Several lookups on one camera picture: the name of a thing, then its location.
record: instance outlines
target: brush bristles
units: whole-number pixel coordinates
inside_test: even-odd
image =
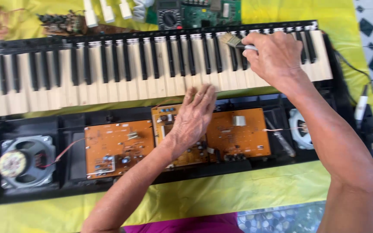
[[[241,42],[241,39],[227,32],[220,37],[220,41],[235,48]]]

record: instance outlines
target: green circuit board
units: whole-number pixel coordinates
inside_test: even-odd
[[[218,0],[220,10],[211,11],[211,0],[208,4],[194,4],[191,1],[182,1],[181,17],[183,28],[195,27],[215,27],[223,25],[241,24],[241,1],[240,0]],[[224,4],[228,4],[228,17],[224,17]],[[156,8],[152,6],[148,9],[146,22],[157,24]]]

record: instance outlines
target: multimeter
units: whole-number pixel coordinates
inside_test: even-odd
[[[181,25],[181,1],[158,0],[156,3],[159,30],[179,29]]]

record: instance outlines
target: person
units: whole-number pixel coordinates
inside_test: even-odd
[[[322,98],[300,67],[302,43],[291,34],[251,33],[244,44],[258,52],[243,55],[252,71],[284,93],[303,115],[320,161],[331,182],[318,232],[373,232],[373,159],[355,131]],[[96,204],[82,233],[118,232],[153,180],[205,133],[214,110],[215,88],[189,89],[173,129],[141,162],[123,175]],[[129,232],[242,232],[234,213],[146,225]]]

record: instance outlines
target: paintbrush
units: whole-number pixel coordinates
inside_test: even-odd
[[[236,49],[252,49],[258,51],[254,45],[243,45],[241,39],[227,32],[220,37],[220,41]]]

